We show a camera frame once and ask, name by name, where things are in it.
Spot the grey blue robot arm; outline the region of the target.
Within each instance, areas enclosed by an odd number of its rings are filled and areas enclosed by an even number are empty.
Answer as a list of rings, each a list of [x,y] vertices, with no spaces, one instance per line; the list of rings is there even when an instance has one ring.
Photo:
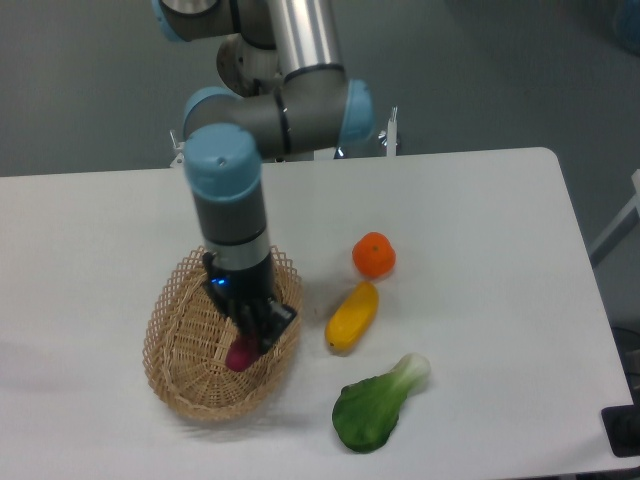
[[[368,86],[347,77],[327,1],[157,1],[163,33],[177,42],[231,35],[267,66],[235,68],[247,92],[208,87],[184,109],[184,170],[206,251],[203,287],[254,351],[267,353],[296,317],[275,297],[262,193],[265,160],[368,140]]]

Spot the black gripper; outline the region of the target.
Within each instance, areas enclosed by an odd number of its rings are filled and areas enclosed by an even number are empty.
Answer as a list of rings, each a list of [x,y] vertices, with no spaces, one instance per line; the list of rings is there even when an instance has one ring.
[[[266,354],[296,319],[297,310],[275,298],[271,255],[242,270],[223,269],[214,264],[211,252],[202,255],[206,279],[201,283],[209,299],[237,325],[240,337],[258,352]]]

